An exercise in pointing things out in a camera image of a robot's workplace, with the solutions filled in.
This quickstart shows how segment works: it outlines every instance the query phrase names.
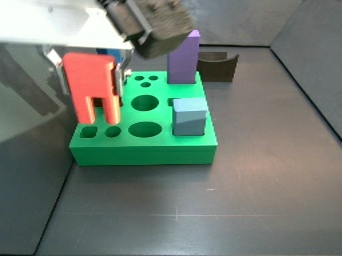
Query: foam block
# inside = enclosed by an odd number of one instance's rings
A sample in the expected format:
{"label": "foam block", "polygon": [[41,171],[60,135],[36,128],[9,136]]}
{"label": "foam block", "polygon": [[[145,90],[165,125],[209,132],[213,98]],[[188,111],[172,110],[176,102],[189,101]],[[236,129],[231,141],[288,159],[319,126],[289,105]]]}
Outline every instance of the foam block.
{"label": "foam block", "polygon": [[193,30],[179,48],[167,55],[168,84],[193,84],[200,34]]}
{"label": "foam block", "polygon": [[69,148],[81,166],[211,164],[216,136],[207,114],[204,136],[173,136],[169,99],[205,98],[199,74],[193,85],[168,85],[167,72],[133,72],[126,79],[121,122],[112,126],[96,108],[92,125],[78,124]]}
{"label": "foam block", "polygon": [[203,136],[207,117],[205,98],[173,100],[172,126],[175,136]]}

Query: gray table surface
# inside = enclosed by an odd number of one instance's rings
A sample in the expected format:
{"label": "gray table surface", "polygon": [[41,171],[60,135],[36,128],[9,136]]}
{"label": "gray table surface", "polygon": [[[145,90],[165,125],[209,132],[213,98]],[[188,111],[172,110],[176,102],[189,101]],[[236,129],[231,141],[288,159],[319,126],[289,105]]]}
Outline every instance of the gray table surface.
{"label": "gray table surface", "polygon": [[74,166],[37,255],[342,254],[340,142],[271,50],[219,50],[213,164]]}

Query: rectangular hole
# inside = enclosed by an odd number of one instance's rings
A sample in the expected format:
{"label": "rectangular hole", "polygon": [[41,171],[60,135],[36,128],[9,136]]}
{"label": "rectangular hole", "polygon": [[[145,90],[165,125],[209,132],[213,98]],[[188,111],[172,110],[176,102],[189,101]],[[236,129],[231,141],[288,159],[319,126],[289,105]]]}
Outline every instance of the rectangular hole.
{"label": "rectangular hole", "polygon": [[168,105],[169,107],[173,106],[173,100],[175,100],[175,99],[179,99],[179,98],[168,98],[168,99],[167,99],[167,105]]}

